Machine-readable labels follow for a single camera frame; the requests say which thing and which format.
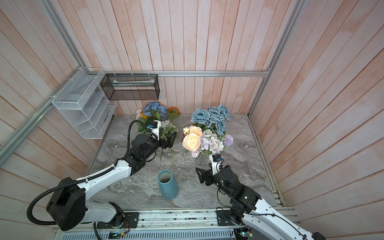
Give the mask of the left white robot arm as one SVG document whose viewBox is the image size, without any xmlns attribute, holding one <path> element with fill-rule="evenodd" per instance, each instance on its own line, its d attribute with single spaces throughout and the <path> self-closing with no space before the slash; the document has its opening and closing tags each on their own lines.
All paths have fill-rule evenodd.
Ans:
<svg viewBox="0 0 384 240">
<path fill-rule="evenodd" d="M 132 141 L 126 156 L 116 160 L 111 167 L 78 180 L 62 180 L 46 207 L 54 223 L 62 231 L 90 222 L 107 223 L 112 228 L 121 227 L 125 219 L 122 208 L 114 202 L 95 204 L 90 203 L 89 199 L 109 185 L 137 173 L 154 159 L 158 148 L 171 148 L 176 135 L 172 133 L 166 139 L 153 140 L 146 134 L 140 134 Z"/>
</svg>

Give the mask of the peach rose stem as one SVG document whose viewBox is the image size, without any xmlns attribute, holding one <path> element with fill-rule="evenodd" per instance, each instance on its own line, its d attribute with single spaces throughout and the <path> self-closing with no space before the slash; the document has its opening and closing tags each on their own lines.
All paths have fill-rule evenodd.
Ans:
<svg viewBox="0 0 384 240">
<path fill-rule="evenodd" d="M 183 134 L 183 147 L 190 152 L 197 151 L 201 146 L 202 129 L 197 126 L 189 126 L 183 129 Z"/>
</svg>

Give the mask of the blue hydrangea mixed bouquet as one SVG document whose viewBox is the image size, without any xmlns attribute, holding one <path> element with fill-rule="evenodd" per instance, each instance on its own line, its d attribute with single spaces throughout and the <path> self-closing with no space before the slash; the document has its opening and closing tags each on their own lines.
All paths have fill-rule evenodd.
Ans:
<svg viewBox="0 0 384 240">
<path fill-rule="evenodd" d="M 146 126 L 154 121 L 165 121 L 168 116 L 168 110 L 160 102 L 150 102 L 143 109 L 137 109 L 136 120 L 143 122 Z"/>
</svg>

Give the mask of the pink white hydrangea bouquet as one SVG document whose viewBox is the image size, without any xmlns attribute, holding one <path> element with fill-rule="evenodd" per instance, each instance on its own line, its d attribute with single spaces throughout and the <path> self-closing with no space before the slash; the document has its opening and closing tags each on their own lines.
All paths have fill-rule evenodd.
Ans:
<svg viewBox="0 0 384 240">
<path fill-rule="evenodd" d="M 200 155 L 219 154 L 234 143 L 234 138 L 231 135 L 217 135 L 212 130 L 204 130 L 200 146 L 197 150 L 192 151 L 193 158 L 199 158 Z"/>
</svg>

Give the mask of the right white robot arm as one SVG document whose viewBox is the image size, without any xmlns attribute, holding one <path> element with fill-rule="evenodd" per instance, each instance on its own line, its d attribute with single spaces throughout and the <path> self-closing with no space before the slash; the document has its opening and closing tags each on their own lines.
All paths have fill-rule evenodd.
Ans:
<svg viewBox="0 0 384 240">
<path fill-rule="evenodd" d="M 257 192 L 242 184 L 230 166 L 225 166 L 218 173 L 214 170 L 214 167 L 210 170 L 196 168 L 200 183 L 215 185 L 230 197 L 229 213 L 233 223 L 249 226 L 271 240 L 325 239 L 322 234 L 311 233 L 280 214 Z"/>
</svg>

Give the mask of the teal blue rose bouquet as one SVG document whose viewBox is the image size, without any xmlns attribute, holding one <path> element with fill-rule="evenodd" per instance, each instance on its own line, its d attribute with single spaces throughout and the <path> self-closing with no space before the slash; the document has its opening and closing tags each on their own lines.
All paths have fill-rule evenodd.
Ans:
<svg viewBox="0 0 384 240">
<path fill-rule="evenodd" d="M 213 133 L 224 136 L 226 134 L 226 122 L 231 120 L 229 109 L 223 105 L 210 107 L 207 110 L 197 109 L 192 114 L 191 122 L 203 131 L 211 130 Z"/>
</svg>

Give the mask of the teal ceramic vase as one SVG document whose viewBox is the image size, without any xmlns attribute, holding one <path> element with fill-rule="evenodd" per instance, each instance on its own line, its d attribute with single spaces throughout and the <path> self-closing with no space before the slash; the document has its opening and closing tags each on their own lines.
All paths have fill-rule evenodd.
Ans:
<svg viewBox="0 0 384 240">
<path fill-rule="evenodd" d="M 169 170 L 162 170 L 159 172 L 158 184 L 163 197 L 167 200 L 172 200 L 177 197 L 179 187 L 172 172 Z"/>
</svg>

